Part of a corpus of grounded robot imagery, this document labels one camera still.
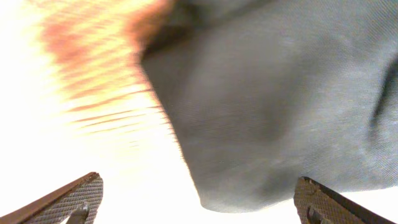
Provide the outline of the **black shirt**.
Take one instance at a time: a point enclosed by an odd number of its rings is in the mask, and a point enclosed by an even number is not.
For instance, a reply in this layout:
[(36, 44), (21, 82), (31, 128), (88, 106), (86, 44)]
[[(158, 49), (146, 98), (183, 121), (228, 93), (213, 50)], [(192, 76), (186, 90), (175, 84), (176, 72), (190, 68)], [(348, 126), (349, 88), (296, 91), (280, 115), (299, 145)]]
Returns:
[(143, 59), (201, 204), (397, 185), (397, 1), (177, 1)]

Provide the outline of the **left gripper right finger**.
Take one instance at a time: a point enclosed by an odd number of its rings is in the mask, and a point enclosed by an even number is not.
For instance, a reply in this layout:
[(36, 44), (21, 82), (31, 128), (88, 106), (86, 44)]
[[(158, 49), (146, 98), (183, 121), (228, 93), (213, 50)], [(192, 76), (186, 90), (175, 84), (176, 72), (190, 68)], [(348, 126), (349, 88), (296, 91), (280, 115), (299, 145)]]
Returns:
[(294, 205), (301, 224), (395, 224), (309, 177), (298, 179)]

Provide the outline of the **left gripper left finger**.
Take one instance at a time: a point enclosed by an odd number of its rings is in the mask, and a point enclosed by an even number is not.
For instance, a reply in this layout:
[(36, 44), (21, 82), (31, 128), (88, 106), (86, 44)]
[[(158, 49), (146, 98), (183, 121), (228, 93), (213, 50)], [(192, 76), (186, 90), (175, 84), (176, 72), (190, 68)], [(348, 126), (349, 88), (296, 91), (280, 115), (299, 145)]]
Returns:
[(93, 224), (103, 199), (103, 180), (90, 172), (1, 217), (3, 224)]

